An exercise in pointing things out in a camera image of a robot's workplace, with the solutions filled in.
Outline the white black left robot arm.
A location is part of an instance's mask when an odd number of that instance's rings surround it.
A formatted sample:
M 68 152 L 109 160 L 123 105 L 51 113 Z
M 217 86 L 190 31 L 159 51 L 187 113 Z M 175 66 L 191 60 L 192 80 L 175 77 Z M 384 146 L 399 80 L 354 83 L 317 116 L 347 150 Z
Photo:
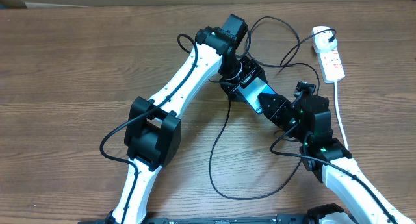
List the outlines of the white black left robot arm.
M 170 81 L 146 100 L 137 97 L 127 122 L 110 134 L 125 130 L 127 178 L 118 206 L 105 223 L 142 223 L 148 199 L 160 170 L 173 159 L 181 141 L 181 118 L 201 90 L 216 73 L 224 91 L 234 101 L 247 102 L 261 114 L 257 96 L 266 87 L 259 68 L 246 55 L 235 51 L 250 31 L 245 21 L 232 14 L 222 27 L 206 27 L 191 39 L 188 58 Z

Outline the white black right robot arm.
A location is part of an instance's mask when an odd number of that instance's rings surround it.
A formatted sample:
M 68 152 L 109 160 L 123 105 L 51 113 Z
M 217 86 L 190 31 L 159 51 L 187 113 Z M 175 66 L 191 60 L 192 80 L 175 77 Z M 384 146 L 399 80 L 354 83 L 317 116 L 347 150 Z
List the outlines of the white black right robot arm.
M 308 171 L 325 184 L 358 223 L 411 223 L 371 184 L 351 152 L 335 137 L 329 101 L 300 94 L 294 103 L 282 95 L 258 96 L 264 115 L 302 145 L 297 155 Z

